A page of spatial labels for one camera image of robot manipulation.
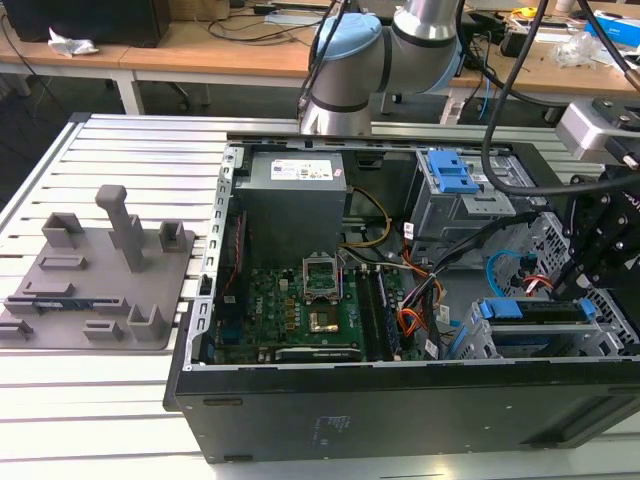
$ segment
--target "green circuit board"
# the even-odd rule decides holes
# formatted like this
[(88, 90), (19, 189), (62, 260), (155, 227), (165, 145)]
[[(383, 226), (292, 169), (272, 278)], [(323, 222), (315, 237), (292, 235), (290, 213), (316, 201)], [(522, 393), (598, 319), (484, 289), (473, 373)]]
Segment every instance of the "green circuit board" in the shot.
[[(328, 302), (307, 305), (304, 295), (302, 269), (254, 270), (249, 286), (248, 322), (244, 339), (257, 345), (363, 345), (362, 326), (358, 309), (353, 272), (345, 272), (342, 300), (337, 305)], [(282, 280), (287, 280), (283, 289)], [(331, 273), (315, 274), (314, 285), (327, 288), (334, 284)], [(310, 314), (320, 309), (330, 312), (334, 331), (311, 331)]]
[[(283, 346), (320, 346), (357, 348), (366, 360), (360, 307), (355, 281), (356, 271), (344, 269), (338, 276), (341, 300), (323, 299), (308, 304), (304, 299), (302, 268), (254, 269), (250, 272), (247, 316), (242, 323), (239, 342), (225, 345), (225, 363), (254, 363), (259, 349)], [(315, 271), (309, 284), (330, 288), (335, 284), (332, 272)], [(387, 301), (395, 306), (404, 296), (397, 270), (384, 273)], [(414, 349), (401, 352), (413, 359)]]

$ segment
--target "aluminum extrusion table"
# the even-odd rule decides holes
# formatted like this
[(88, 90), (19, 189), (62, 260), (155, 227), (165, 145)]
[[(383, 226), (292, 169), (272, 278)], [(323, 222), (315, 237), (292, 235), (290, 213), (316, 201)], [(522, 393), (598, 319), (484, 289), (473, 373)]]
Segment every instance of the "aluminum extrusion table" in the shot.
[[(195, 117), (86, 120), (64, 128), (0, 215), (0, 297), (13, 293), (40, 251), (40, 228), (51, 212), (108, 226), (93, 198), (103, 183), (116, 183), (127, 188), (127, 204), (143, 227), (179, 218), (199, 236), (178, 322), (195, 293), (190, 275), (199, 269), (226, 132), (293, 133), (296, 126)], [(448, 140), (483, 135), (481, 127), (413, 124), (377, 124), (374, 132)], [(552, 130), (501, 128), (496, 139), (534, 143), (564, 181), (599, 171), (574, 161)], [(640, 478), (640, 415), (576, 450), (211, 467), (187, 422), (162, 408), (174, 343), (175, 334), (164, 351), (127, 354), (0, 350), (0, 478)]]

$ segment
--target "yellow wire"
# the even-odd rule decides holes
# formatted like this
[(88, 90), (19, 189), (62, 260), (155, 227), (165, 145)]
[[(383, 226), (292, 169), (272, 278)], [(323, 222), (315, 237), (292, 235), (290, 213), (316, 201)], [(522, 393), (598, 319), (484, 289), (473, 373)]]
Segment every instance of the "yellow wire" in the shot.
[(373, 197), (373, 195), (367, 192), (364, 188), (353, 187), (353, 191), (360, 192), (362, 195), (367, 197), (371, 201), (371, 203), (373, 203), (376, 207), (378, 207), (378, 209), (384, 215), (386, 226), (385, 226), (384, 232), (382, 232), (382, 235), (380, 235), (380, 237), (375, 240), (369, 240), (368, 242), (352, 242), (352, 243), (346, 242), (346, 243), (340, 243), (339, 245), (341, 247), (355, 247), (355, 248), (367, 248), (367, 247), (375, 247), (377, 245), (380, 245), (382, 242), (384, 242), (387, 239), (387, 237), (391, 233), (391, 217), (389, 217), (389, 215), (387, 214), (387, 211), (380, 204), (380, 202), (378, 202), (378, 200), (376, 200)]

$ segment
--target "gray plastic stand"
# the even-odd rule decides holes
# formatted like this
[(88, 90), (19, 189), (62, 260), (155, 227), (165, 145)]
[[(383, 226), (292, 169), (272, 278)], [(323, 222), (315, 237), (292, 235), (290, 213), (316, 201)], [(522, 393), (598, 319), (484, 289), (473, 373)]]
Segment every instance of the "gray plastic stand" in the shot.
[(165, 221), (143, 230), (127, 191), (103, 185), (96, 204), (113, 230), (53, 213), (47, 244), (0, 315), (1, 348), (159, 350), (166, 346), (194, 233)]

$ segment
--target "plastic bag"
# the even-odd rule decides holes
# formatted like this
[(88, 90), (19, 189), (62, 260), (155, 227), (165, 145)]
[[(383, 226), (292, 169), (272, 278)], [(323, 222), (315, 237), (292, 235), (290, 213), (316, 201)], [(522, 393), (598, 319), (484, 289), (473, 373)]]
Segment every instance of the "plastic bag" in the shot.
[(51, 35), (49, 46), (65, 57), (71, 58), (74, 55), (88, 55), (98, 51), (91, 40), (72, 40), (58, 35), (52, 29), (49, 29), (49, 35)]
[(561, 67), (577, 67), (587, 65), (595, 67), (591, 59), (600, 50), (600, 40), (591, 34), (582, 32), (571, 37), (568, 42), (559, 43), (551, 49), (551, 58)]

